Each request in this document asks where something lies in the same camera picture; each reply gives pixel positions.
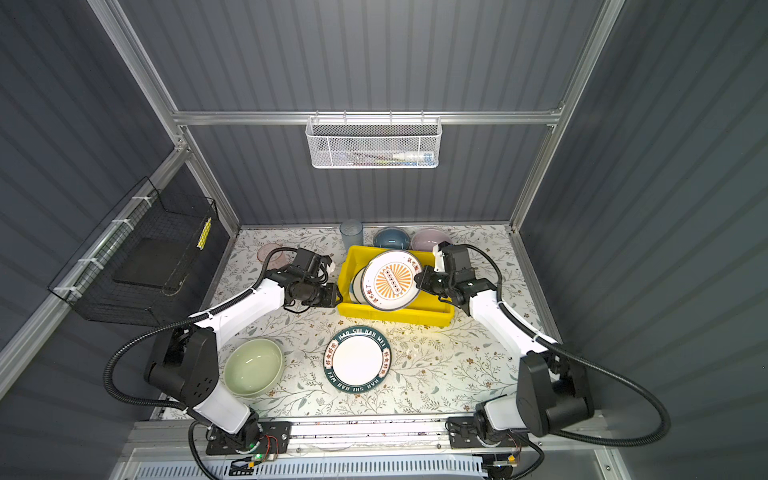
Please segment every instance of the table surface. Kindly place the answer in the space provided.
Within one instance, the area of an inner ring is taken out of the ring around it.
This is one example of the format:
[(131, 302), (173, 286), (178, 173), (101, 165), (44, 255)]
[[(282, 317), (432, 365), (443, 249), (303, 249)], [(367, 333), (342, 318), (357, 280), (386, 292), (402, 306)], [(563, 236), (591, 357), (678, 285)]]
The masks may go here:
[[(504, 300), (541, 328), (528, 287), (502, 225), (438, 227), (455, 243), (470, 243), (485, 250), (504, 275)], [(366, 228), (365, 245), (378, 229)], [(411, 235), (419, 228), (404, 228)], [(303, 247), (333, 257), (338, 278), (345, 260), (337, 228), (242, 230), (217, 286), (213, 304), (250, 286), (261, 270), (257, 251), (267, 243)], [(478, 278), (495, 281), (490, 265), (471, 252)], [(371, 326), (392, 346), (392, 368), (381, 386), (362, 394), (335, 389), (323, 374), (321, 359), (331, 337), (349, 326)], [(511, 359), (491, 333), (461, 310), (445, 328), (408, 323), (353, 319), (336, 309), (306, 313), (277, 310), (253, 321), (220, 351), (220, 369), (234, 349), (248, 339), (266, 337), (283, 350), (283, 378), (267, 394), (247, 400), (262, 417), (328, 415), (391, 415), (397, 413), (469, 412), (475, 404), (512, 394), (517, 386), (518, 359)], [(175, 409), (162, 419), (183, 419)]]

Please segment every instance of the pink bowl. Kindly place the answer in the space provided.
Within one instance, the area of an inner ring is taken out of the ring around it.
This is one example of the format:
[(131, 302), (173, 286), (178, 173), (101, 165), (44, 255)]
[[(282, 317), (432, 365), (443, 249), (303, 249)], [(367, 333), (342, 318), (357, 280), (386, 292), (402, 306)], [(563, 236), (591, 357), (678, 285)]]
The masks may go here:
[(419, 230), (416, 235), (411, 239), (411, 250), (418, 250), (419, 252), (431, 252), (435, 245), (442, 242), (453, 243), (451, 237), (442, 230), (436, 228), (425, 228)]
[[(264, 260), (266, 259), (266, 256), (270, 254), (272, 250), (275, 250), (276, 248), (280, 248), (282, 245), (279, 245), (278, 243), (268, 243), (267, 245), (264, 245), (259, 249), (258, 252), (256, 252), (256, 259), (259, 260), (261, 263), (264, 263)], [(286, 257), (285, 252), (277, 252), (274, 255), (272, 255), (272, 258), (270, 258), (270, 269), (272, 268), (282, 268), (288, 264), (288, 257)]]

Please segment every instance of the plate with orange sunburst design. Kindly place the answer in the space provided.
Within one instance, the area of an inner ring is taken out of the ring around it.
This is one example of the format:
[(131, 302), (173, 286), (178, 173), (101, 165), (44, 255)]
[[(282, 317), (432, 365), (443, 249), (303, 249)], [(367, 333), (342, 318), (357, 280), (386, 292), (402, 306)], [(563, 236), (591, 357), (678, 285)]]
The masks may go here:
[(391, 312), (408, 306), (419, 295), (415, 276), (422, 264), (412, 253), (390, 250), (370, 261), (362, 277), (366, 303)]

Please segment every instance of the black cable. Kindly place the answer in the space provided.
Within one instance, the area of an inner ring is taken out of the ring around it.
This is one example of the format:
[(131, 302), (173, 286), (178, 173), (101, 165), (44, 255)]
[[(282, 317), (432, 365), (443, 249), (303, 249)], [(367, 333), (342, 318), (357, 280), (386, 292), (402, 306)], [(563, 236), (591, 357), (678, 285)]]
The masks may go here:
[(526, 475), (533, 472), (535, 469), (539, 468), (539, 466), (541, 466), (541, 464), (544, 462), (544, 450), (540, 449), (539, 446), (536, 445), (536, 442), (531, 442), (531, 440), (528, 439), (527, 434), (518, 435), (516, 432), (512, 430), (510, 430), (509, 432), (512, 436), (514, 436), (517, 440), (519, 440), (520, 443), (531, 447), (536, 451), (536, 453), (538, 453), (538, 458), (536, 458), (535, 462), (533, 462), (530, 466), (528, 466), (522, 472), (518, 473), (517, 475), (513, 475), (512, 477), (509, 478), (509, 480), (518, 480), (518, 478), (525, 477)]
[(287, 312), (291, 312), (291, 313), (304, 313), (304, 312), (306, 312), (307, 310), (309, 310), (310, 308), (312, 308), (312, 307), (311, 307), (311, 306), (308, 306), (308, 307), (307, 307), (307, 308), (305, 308), (304, 310), (299, 310), (299, 311), (296, 311), (296, 310), (291, 310), (291, 309), (290, 309), (290, 308), (288, 308), (287, 306), (284, 306), (284, 305), (283, 305), (283, 310), (286, 310)]
[(581, 435), (578, 433), (566, 432), (565, 430), (561, 430), (559, 432), (552, 432), (551, 433), (552, 435), (560, 436), (565, 439), (578, 440), (579, 442), (593, 443), (595, 445), (605, 445), (608, 447), (637, 447), (637, 446), (648, 445), (650, 443), (657, 442), (658, 440), (661, 440), (670, 431), (670, 428), (672, 427), (672, 419), (670, 417), (670, 414), (667, 411), (667, 408), (664, 407), (664, 404), (658, 398), (656, 398), (656, 396), (653, 393), (649, 392), (643, 386), (638, 385), (637, 383), (633, 382), (629, 378), (614, 372), (613, 370), (607, 369), (603, 366), (598, 365), (597, 363), (591, 362), (578, 355), (575, 355), (574, 353), (568, 352), (566, 349), (564, 349), (562, 346), (556, 343), (550, 343), (547, 340), (542, 339), (541, 337), (537, 337), (536, 332), (528, 328), (517, 317), (512, 315), (512, 313), (509, 310), (507, 310), (507, 307), (503, 303), (501, 303), (502, 272), (498, 268), (498, 265), (496, 265), (496, 262), (494, 262), (493, 259), (487, 253), (475, 247), (474, 245), (464, 244), (464, 245), (460, 245), (460, 247), (467, 247), (476, 252), (479, 252), (491, 264), (491, 266), (493, 266), (493, 269), (496, 271), (496, 275), (498, 276), (498, 281), (496, 283), (497, 285), (496, 299), (499, 301), (498, 308), (516, 327), (518, 327), (520, 330), (522, 330), (526, 335), (530, 336), (532, 339), (535, 338), (536, 343), (539, 343), (540, 345), (547, 347), (548, 350), (551, 350), (552, 352), (557, 353), (559, 356), (571, 359), (576, 363), (580, 363), (581, 365), (589, 369), (592, 369), (595, 372), (602, 373), (603, 375), (609, 378), (612, 378), (617, 382), (621, 383), (622, 385), (625, 385), (630, 389), (634, 390), (641, 397), (646, 399), (648, 403), (650, 403), (659, 414), (659, 425), (658, 427), (656, 427), (654, 431), (646, 435), (642, 435), (640, 437), (634, 437), (632, 439), (602, 439), (600, 437), (592, 437), (589, 435)]
[(187, 441), (190, 444), (190, 452), (192, 452), (192, 458), (194, 459), (195, 464), (197, 464), (197, 467), (203, 472), (203, 475), (208, 477), (209, 480), (220, 480), (217, 476), (211, 473), (210, 470), (208, 470), (208, 467), (206, 467), (203, 461), (200, 459), (200, 454), (197, 453), (197, 447), (194, 446), (194, 428), (199, 424), (200, 422), (193, 420), (190, 424), (189, 430), (187, 430)]
[(253, 460), (251, 457), (244, 457), (239, 460), (233, 460), (232, 463), (230, 463), (230, 470), (227, 474), (229, 476), (236, 475), (238, 473), (242, 475), (250, 475), (250, 473), (253, 471), (253, 467), (250, 466), (252, 461)]
[[(267, 254), (266, 259), (264, 260), (264, 263), (261, 267), (259, 278), (256, 280), (256, 282), (253, 283), (253, 285), (251, 285), (250, 288), (255, 290), (256, 288), (259, 287), (261, 282), (264, 280), (264, 277), (266, 276), (266, 272), (268, 270), (267, 266), (270, 263), (270, 259), (272, 258), (272, 255), (282, 251), (296, 252), (296, 249), (291, 247), (280, 247), (269, 252), (269, 254)], [(213, 309), (209, 310), (209, 312), (211, 315), (216, 315), (220, 311), (225, 310), (226, 308), (229, 308), (230, 306), (240, 302), (242, 299), (250, 295), (251, 295), (251, 292), (249, 290), (246, 290), (245, 292), (223, 303), (222, 305), (214, 307)], [(120, 349), (117, 350), (117, 352), (115, 352), (112, 355), (112, 357), (107, 361), (107, 365), (104, 366), (104, 372), (101, 374), (101, 382), (104, 385), (104, 389), (106, 389), (107, 393), (109, 393), (115, 399), (119, 400), (120, 402), (127, 403), (129, 405), (164, 407), (164, 408), (170, 408), (170, 409), (179, 409), (182, 411), (186, 410), (187, 406), (181, 402), (175, 402), (172, 400), (142, 399), (142, 398), (131, 396), (121, 392), (120, 389), (118, 389), (117, 386), (114, 384), (114, 380), (113, 380), (114, 367), (117, 366), (118, 361), (120, 361), (120, 358), (122, 358), (122, 356), (125, 355), (125, 353), (128, 350), (135, 347), (138, 343), (141, 343), (146, 339), (150, 339), (151, 337), (157, 335), (158, 333), (164, 332), (166, 330), (180, 328), (182, 326), (189, 326), (207, 317), (208, 317), (208, 313), (201, 313), (200, 315), (188, 317), (178, 322), (170, 323), (168, 325), (160, 326), (156, 329), (149, 330), (147, 332), (140, 334), (139, 336), (134, 337), (131, 340), (128, 340), (122, 347), (120, 347)]]

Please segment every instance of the yellow label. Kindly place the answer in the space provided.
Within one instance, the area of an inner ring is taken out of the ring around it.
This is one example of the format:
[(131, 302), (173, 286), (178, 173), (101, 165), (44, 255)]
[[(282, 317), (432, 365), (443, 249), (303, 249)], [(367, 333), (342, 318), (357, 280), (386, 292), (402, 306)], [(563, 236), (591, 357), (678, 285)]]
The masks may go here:
[(210, 232), (210, 218), (205, 223), (205, 227), (203, 227), (203, 231), (200, 232), (200, 239), (197, 240), (197, 248), (200, 250), (205, 247), (205, 240), (208, 240), (208, 232)]

